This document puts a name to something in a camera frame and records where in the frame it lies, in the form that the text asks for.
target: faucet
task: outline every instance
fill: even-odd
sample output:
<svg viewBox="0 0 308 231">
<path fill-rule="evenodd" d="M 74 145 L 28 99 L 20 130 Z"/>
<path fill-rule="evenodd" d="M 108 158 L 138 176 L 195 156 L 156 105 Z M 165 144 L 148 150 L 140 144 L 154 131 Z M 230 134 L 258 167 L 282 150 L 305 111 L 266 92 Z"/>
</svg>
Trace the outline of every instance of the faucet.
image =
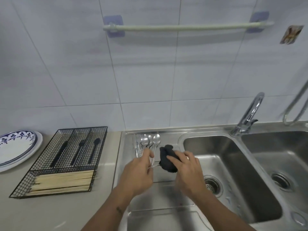
<svg viewBox="0 0 308 231">
<path fill-rule="evenodd" d="M 232 137 L 241 136 L 242 134 L 248 134 L 252 124 L 257 122 L 257 119 L 253 119 L 256 111 L 260 107 L 260 104 L 264 98 L 264 92 L 259 92 L 258 95 L 254 98 L 252 103 L 249 105 L 248 109 L 246 110 L 244 116 L 241 118 L 240 122 L 237 126 L 230 131 L 230 135 Z"/>
</svg>

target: countertop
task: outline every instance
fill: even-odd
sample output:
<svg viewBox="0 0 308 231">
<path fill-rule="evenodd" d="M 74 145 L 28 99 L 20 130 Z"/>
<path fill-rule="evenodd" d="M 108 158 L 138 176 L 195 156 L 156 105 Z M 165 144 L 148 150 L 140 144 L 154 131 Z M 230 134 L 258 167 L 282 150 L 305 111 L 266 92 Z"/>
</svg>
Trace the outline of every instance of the countertop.
<svg viewBox="0 0 308 231">
<path fill-rule="evenodd" d="M 0 230 L 78 231 L 109 196 L 121 132 L 107 133 L 91 192 L 27 199 L 9 198 L 51 138 L 52 135 L 43 136 L 42 146 L 31 158 L 15 168 L 0 173 Z"/>
</svg>

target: person's left hand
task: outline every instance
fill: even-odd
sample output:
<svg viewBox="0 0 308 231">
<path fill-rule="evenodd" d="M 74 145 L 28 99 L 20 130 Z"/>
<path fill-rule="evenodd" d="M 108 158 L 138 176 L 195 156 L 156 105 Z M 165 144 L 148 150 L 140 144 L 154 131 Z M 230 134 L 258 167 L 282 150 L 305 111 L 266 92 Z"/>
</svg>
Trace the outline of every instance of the person's left hand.
<svg viewBox="0 0 308 231">
<path fill-rule="evenodd" d="M 154 153 L 146 148 L 142 157 L 134 158 L 124 167 L 118 187 L 121 187 L 131 198 L 142 194 L 153 184 L 153 168 L 150 167 L 149 157 L 153 158 Z"/>
</svg>

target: tattoo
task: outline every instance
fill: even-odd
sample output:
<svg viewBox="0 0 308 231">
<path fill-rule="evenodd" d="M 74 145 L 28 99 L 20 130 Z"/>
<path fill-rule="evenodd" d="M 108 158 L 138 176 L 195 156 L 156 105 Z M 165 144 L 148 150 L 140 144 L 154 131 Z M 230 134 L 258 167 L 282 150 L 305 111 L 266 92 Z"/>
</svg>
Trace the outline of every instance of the tattoo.
<svg viewBox="0 0 308 231">
<path fill-rule="evenodd" d="M 116 210 L 117 210 L 121 215 L 123 215 L 123 212 L 122 212 L 122 210 L 121 210 L 119 207 L 116 207 Z"/>
</svg>

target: sink drain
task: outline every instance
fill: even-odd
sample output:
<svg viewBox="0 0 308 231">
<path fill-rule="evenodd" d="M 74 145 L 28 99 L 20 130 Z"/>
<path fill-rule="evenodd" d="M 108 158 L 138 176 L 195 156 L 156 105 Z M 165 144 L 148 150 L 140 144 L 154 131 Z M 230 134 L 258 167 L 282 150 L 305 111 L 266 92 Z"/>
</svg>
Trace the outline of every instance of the sink drain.
<svg viewBox="0 0 308 231">
<path fill-rule="evenodd" d="M 216 196 L 219 197 L 222 194 L 222 186 L 217 178 L 213 176 L 206 175 L 204 177 L 206 188 Z"/>
<path fill-rule="evenodd" d="M 274 181 L 274 183 L 280 187 L 281 190 L 285 190 L 285 191 L 290 191 L 291 190 L 291 183 L 289 182 L 289 180 L 279 174 L 279 173 L 273 173 L 272 174 L 272 180 Z"/>
</svg>

